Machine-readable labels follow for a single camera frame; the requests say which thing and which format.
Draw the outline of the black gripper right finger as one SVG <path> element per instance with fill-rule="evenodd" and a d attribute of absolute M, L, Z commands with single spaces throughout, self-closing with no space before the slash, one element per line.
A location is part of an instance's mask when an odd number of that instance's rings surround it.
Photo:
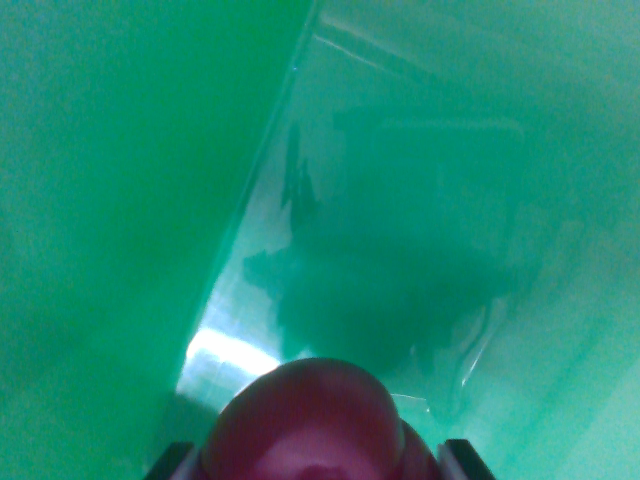
<path fill-rule="evenodd" d="M 467 439 L 448 439 L 437 448 L 444 480 L 495 480 L 494 474 Z"/>

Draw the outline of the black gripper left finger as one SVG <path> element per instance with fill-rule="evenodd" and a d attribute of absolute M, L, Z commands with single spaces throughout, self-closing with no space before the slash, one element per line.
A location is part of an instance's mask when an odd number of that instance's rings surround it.
<path fill-rule="evenodd" d="M 196 480 L 198 450 L 191 442 L 171 443 L 148 472 L 148 480 Z"/>

